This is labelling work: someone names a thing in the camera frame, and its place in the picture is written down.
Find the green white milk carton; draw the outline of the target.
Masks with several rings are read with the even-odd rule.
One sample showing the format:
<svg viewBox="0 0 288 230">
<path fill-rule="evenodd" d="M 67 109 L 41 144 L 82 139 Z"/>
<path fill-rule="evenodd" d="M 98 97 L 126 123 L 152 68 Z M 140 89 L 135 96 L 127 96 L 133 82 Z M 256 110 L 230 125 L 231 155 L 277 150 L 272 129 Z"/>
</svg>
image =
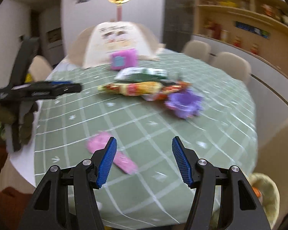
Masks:
<svg viewBox="0 0 288 230">
<path fill-rule="evenodd" d="M 145 81 L 166 80 L 167 78 L 168 72 L 164 69 L 128 67 L 120 70 L 118 74 L 114 77 L 114 80 L 139 83 Z"/>
</svg>

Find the wooden wall shelf unit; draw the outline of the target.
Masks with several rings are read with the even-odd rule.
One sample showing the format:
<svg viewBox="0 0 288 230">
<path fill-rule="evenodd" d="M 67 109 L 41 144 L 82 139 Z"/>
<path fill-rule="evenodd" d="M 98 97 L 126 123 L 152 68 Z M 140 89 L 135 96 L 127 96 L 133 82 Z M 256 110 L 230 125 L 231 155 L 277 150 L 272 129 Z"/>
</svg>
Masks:
<svg viewBox="0 0 288 230">
<path fill-rule="evenodd" d="M 285 1 L 195 0 L 194 34 L 258 57 L 288 78 Z"/>
</svg>

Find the purple plastic toy container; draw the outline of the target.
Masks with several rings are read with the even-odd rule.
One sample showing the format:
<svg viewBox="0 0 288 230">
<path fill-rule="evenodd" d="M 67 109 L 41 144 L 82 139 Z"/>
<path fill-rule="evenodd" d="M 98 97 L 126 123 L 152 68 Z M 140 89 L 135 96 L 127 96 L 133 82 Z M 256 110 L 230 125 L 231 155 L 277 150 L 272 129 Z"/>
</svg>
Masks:
<svg viewBox="0 0 288 230">
<path fill-rule="evenodd" d="M 191 89 L 185 89 L 170 94 L 165 101 L 165 106 L 182 119 L 198 116 L 202 111 L 203 97 Z"/>
</svg>

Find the beige chair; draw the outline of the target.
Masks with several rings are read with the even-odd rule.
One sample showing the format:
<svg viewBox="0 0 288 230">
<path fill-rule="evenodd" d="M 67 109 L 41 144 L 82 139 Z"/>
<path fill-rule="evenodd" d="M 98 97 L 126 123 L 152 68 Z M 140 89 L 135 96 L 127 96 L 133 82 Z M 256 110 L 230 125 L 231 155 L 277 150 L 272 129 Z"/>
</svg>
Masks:
<svg viewBox="0 0 288 230">
<path fill-rule="evenodd" d="M 208 62 L 210 51 L 211 46 L 208 43 L 199 40 L 190 40 L 185 44 L 182 53 L 194 59 Z"/>
<path fill-rule="evenodd" d="M 266 174 L 276 183 L 280 194 L 277 221 L 280 222 L 288 214 L 288 118 L 259 148 L 254 172 Z"/>
<path fill-rule="evenodd" d="M 218 53 L 212 62 L 212 66 L 223 70 L 232 78 L 242 81 L 245 85 L 247 85 L 250 80 L 250 63 L 233 53 Z"/>
</svg>

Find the beige chair far left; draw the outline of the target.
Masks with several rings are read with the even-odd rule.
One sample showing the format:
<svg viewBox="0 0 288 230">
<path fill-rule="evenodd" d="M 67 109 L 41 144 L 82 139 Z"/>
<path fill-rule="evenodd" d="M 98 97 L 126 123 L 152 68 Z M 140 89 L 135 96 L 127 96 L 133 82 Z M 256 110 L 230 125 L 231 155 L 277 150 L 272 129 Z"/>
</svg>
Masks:
<svg viewBox="0 0 288 230">
<path fill-rule="evenodd" d="M 211 46 L 208 43 L 199 40 L 190 40 L 185 44 L 182 53 L 194 59 L 208 62 L 210 51 Z"/>
</svg>

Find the pink toy suitcase box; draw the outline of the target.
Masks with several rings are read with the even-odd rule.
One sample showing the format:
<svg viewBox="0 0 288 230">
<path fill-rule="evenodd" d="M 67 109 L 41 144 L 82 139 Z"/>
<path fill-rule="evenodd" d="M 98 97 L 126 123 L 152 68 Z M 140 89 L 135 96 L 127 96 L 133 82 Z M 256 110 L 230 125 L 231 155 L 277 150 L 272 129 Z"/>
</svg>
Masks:
<svg viewBox="0 0 288 230">
<path fill-rule="evenodd" d="M 138 66 L 137 52 L 134 48 L 114 52 L 111 54 L 110 60 L 111 69 L 114 71 Z"/>
</svg>

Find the beige chair near right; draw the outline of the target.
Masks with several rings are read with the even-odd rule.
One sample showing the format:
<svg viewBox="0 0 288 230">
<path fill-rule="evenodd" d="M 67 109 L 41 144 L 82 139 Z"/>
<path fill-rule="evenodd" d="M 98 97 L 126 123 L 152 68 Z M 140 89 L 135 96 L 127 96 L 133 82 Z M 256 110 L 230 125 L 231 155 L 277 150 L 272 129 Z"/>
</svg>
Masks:
<svg viewBox="0 0 288 230">
<path fill-rule="evenodd" d="M 280 222 L 288 214 L 288 118 L 259 148 L 254 172 L 266 174 L 276 183 L 280 194 L 277 221 Z"/>
</svg>

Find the beige cartoon food cover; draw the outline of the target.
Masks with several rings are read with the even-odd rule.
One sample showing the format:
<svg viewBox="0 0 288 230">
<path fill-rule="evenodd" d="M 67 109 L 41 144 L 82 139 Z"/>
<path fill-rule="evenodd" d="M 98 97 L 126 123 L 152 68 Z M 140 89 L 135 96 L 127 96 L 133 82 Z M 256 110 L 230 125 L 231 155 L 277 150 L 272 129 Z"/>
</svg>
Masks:
<svg viewBox="0 0 288 230">
<path fill-rule="evenodd" d="M 103 22 L 83 30 L 67 51 L 67 60 L 87 69 L 111 63 L 112 54 L 136 50 L 136 59 L 157 61 L 165 44 L 140 23 Z"/>
</svg>

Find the green grid tablecloth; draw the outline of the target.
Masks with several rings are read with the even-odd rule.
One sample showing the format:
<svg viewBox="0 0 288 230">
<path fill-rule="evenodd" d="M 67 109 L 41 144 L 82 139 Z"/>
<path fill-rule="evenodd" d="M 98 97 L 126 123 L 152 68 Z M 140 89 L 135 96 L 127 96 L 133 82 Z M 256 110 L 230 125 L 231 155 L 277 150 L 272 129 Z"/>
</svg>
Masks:
<svg viewBox="0 0 288 230">
<path fill-rule="evenodd" d="M 82 83 L 83 91 L 44 101 L 37 123 L 34 176 L 39 183 L 52 166 L 76 166 L 89 158 L 88 139 L 104 131 L 137 166 L 125 174 L 112 166 L 107 182 L 95 192 L 105 225 L 141 229 L 184 223 L 194 192 L 183 183 L 172 153 L 172 138 L 217 167 L 239 166 L 250 174 L 257 161 L 255 105 L 243 82 L 181 53 L 161 54 L 140 66 L 180 75 L 203 97 L 203 110 L 188 119 L 176 117 L 160 101 L 100 92 L 114 81 L 107 66 L 55 71 L 51 79 Z"/>
</svg>

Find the red gold snack wrapper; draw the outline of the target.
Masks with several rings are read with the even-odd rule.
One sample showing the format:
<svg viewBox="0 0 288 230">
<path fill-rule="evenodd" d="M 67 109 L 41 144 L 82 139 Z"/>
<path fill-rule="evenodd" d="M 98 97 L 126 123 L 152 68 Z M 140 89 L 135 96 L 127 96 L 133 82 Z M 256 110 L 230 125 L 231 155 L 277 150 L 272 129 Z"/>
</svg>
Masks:
<svg viewBox="0 0 288 230">
<path fill-rule="evenodd" d="M 148 96 L 148 101 L 165 100 L 168 95 L 185 90 L 191 83 L 185 81 L 145 81 L 140 83 L 109 83 L 98 86 L 100 92 L 127 97 Z"/>
</svg>

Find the beige chair middle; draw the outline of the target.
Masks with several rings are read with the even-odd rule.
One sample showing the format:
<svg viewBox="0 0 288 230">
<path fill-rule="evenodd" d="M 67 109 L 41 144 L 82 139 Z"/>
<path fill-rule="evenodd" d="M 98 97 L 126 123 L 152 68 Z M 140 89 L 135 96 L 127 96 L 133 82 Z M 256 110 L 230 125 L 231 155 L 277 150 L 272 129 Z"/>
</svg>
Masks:
<svg viewBox="0 0 288 230">
<path fill-rule="evenodd" d="M 242 81 L 245 85 L 247 85 L 250 80 L 250 63 L 233 53 L 218 53 L 212 62 L 212 66 L 223 70 L 232 78 Z"/>
</svg>

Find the wicker trash basket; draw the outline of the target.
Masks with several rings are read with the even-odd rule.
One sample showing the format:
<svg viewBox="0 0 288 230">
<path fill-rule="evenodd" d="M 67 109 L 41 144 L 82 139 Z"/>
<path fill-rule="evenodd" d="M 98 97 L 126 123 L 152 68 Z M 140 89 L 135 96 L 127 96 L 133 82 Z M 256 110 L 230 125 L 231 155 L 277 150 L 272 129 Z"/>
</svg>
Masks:
<svg viewBox="0 0 288 230">
<path fill-rule="evenodd" d="M 252 173 L 247 179 L 261 202 L 270 227 L 273 229 L 280 208 L 280 195 L 276 183 L 262 173 Z"/>
</svg>

